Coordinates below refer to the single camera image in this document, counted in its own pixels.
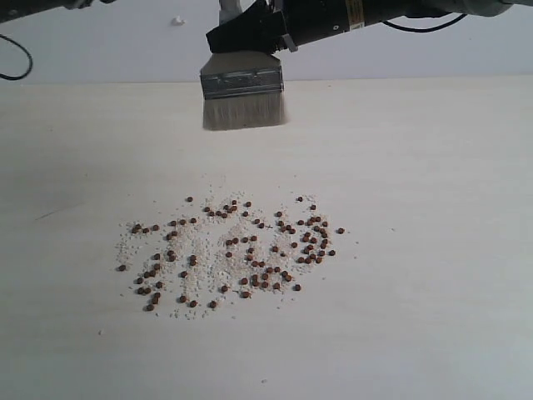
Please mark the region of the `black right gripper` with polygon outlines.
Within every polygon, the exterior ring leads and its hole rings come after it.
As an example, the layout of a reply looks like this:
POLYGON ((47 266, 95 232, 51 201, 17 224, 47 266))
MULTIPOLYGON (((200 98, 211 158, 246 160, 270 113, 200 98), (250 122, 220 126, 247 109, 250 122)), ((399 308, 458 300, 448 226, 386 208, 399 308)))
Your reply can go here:
POLYGON ((219 24, 206 34, 211 53, 294 53, 304 44, 365 26, 363 1, 219 2, 219 24))

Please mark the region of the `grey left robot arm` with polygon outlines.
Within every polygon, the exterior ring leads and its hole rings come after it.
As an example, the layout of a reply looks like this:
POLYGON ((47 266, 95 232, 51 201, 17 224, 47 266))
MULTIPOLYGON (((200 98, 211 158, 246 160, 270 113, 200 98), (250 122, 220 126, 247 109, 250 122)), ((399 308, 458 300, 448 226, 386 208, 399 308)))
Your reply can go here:
POLYGON ((56 8, 67 10, 88 8, 93 3, 94 0, 1 0, 0 22, 7 23, 56 8))

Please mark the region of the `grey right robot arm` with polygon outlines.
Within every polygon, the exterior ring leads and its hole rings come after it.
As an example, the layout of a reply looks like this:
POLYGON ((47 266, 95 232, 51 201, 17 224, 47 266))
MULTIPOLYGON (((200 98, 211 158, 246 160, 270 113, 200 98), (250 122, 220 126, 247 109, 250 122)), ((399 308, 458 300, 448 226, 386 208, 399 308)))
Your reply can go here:
POLYGON ((273 54, 395 18, 442 18, 449 14, 491 18, 514 1, 255 1, 240 15, 206 34, 212 53, 273 54))

